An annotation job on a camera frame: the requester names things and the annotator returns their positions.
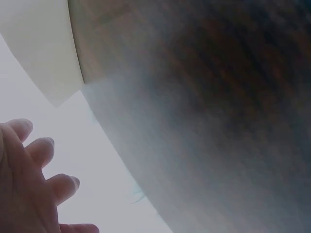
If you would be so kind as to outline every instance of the skin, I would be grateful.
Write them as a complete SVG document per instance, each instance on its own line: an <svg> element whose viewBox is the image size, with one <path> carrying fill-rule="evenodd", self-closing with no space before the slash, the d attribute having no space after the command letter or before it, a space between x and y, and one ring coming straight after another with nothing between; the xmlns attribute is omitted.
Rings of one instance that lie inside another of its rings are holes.
<svg viewBox="0 0 311 233"><path fill-rule="evenodd" d="M54 141L39 138L24 147L32 129L25 119L0 124L0 232L98 233L92 224L59 224L57 206L74 195L80 182L65 174L44 178Z"/></svg>

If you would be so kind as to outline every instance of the dark wood grain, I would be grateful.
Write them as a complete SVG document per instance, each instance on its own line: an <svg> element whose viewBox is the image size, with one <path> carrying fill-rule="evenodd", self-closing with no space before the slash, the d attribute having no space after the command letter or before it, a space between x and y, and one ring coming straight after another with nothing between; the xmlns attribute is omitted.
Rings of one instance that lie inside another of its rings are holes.
<svg viewBox="0 0 311 233"><path fill-rule="evenodd" d="M69 11L84 95L175 233L311 231L310 1Z"/></svg>

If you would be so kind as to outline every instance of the blurry object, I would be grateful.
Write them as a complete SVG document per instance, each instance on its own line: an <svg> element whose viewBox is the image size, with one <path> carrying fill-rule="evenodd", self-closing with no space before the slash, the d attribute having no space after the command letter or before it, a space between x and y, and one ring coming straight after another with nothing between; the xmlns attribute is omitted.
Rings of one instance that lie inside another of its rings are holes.
<svg viewBox="0 0 311 233"><path fill-rule="evenodd" d="M80 90L83 79L66 0L3 1L0 33L23 69L54 106Z"/></svg>

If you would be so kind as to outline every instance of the finger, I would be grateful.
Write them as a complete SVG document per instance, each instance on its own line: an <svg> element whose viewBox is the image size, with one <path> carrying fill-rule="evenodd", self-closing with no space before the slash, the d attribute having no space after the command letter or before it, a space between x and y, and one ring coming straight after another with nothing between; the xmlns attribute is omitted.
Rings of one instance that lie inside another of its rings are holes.
<svg viewBox="0 0 311 233"><path fill-rule="evenodd" d="M55 194L56 205L59 205L72 197L80 185L78 178L65 174L53 176L48 179L47 182Z"/></svg>
<svg viewBox="0 0 311 233"><path fill-rule="evenodd" d="M29 144L26 151L33 161L40 167L45 167L54 156L54 140L49 137L39 138Z"/></svg>
<svg viewBox="0 0 311 233"><path fill-rule="evenodd" d="M19 139L24 142L33 130L33 124L26 119L15 119L6 122L6 125L10 126L17 134Z"/></svg>
<svg viewBox="0 0 311 233"><path fill-rule="evenodd" d="M99 229L93 224L59 224L61 233L99 233Z"/></svg>

